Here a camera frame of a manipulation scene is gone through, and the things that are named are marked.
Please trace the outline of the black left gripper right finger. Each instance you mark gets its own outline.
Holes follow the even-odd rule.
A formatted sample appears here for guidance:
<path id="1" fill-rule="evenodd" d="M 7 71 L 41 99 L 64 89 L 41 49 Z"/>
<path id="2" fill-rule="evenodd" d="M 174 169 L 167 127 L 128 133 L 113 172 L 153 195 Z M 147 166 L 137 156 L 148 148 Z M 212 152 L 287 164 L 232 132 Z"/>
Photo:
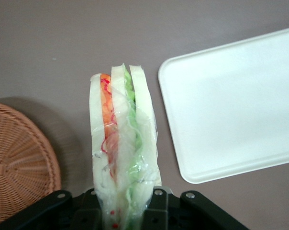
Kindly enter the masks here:
<path id="1" fill-rule="evenodd" d="M 171 230 L 170 217 L 172 207 L 175 207 L 176 197 L 166 186 L 155 186 L 150 204 L 144 212 L 143 230 Z"/>

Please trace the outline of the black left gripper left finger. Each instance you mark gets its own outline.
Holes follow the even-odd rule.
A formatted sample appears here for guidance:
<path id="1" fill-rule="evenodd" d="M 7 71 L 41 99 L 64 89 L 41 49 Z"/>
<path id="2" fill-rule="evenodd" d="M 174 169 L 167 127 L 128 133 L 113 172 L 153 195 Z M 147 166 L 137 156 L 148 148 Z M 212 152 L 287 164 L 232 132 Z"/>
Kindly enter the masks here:
<path id="1" fill-rule="evenodd" d="M 84 193 L 80 208 L 72 219 L 73 230 L 101 230 L 101 207 L 94 189 Z"/>

